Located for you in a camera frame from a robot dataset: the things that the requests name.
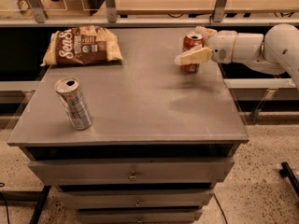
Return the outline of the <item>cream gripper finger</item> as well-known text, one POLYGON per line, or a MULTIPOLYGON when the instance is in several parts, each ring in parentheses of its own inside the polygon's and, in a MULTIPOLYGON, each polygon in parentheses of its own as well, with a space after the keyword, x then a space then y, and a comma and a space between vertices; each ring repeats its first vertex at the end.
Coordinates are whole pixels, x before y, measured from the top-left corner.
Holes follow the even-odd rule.
POLYGON ((190 50, 184 51, 175 58, 178 66, 206 63, 212 57, 213 51, 208 47, 195 46, 190 50))
POLYGON ((205 41, 208 41, 208 39, 217 33, 216 30, 211 29, 211 28, 206 28, 205 26, 196 26, 195 27, 195 32, 199 33, 205 41))

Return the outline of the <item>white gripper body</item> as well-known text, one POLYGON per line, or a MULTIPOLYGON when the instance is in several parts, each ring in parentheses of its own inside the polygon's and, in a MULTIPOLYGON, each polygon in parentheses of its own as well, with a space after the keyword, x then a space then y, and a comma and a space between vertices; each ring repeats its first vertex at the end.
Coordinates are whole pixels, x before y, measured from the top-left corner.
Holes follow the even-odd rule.
POLYGON ((237 38, 236 31, 219 31, 212 35, 206 45, 213 51, 212 60, 216 63, 230 63, 237 38))

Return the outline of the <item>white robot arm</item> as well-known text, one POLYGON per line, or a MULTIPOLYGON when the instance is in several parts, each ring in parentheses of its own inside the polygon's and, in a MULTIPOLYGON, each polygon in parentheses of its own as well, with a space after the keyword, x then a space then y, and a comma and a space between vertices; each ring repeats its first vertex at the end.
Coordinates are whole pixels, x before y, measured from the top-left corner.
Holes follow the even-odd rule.
POLYGON ((204 39, 203 45, 183 51, 175 58, 178 66, 206 63, 242 63, 251 70, 269 75, 287 72, 299 90, 299 30, 278 24, 266 35, 216 31, 197 26, 188 38, 204 39))

